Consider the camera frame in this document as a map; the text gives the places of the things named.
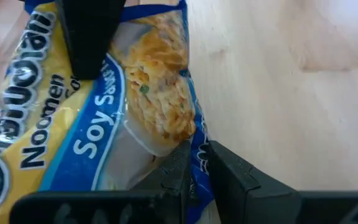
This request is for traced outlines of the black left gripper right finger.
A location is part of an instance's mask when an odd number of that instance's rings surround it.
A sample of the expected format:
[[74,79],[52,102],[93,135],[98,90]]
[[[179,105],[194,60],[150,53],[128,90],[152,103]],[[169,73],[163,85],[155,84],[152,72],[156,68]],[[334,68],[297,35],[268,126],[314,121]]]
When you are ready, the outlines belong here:
[[222,224],[358,224],[358,191],[295,190],[217,141],[208,157]]

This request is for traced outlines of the blue soy sauce ramen packet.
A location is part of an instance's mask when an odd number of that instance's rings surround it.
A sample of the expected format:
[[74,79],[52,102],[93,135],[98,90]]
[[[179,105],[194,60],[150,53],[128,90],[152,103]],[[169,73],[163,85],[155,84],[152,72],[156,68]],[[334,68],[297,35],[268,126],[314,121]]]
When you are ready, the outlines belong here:
[[124,5],[99,77],[74,77],[55,0],[29,19],[0,90],[0,224],[26,195],[129,190],[190,142],[185,224],[217,224],[186,0]]

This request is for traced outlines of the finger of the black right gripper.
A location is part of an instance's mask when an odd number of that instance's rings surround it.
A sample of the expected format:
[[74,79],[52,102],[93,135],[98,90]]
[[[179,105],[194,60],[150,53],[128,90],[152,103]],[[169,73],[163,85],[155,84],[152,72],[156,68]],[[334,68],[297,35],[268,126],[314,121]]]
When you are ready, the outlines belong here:
[[74,77],[95,80],[126,0],[55,0]]

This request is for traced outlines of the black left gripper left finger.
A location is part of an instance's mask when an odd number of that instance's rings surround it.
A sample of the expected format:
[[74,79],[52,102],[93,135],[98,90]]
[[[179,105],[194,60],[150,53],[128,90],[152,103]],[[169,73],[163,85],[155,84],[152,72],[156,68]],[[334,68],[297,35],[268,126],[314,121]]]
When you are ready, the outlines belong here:
[[14,204],[9,224],[185,224],[189,190],[183,141],[129,190],[32,193]]

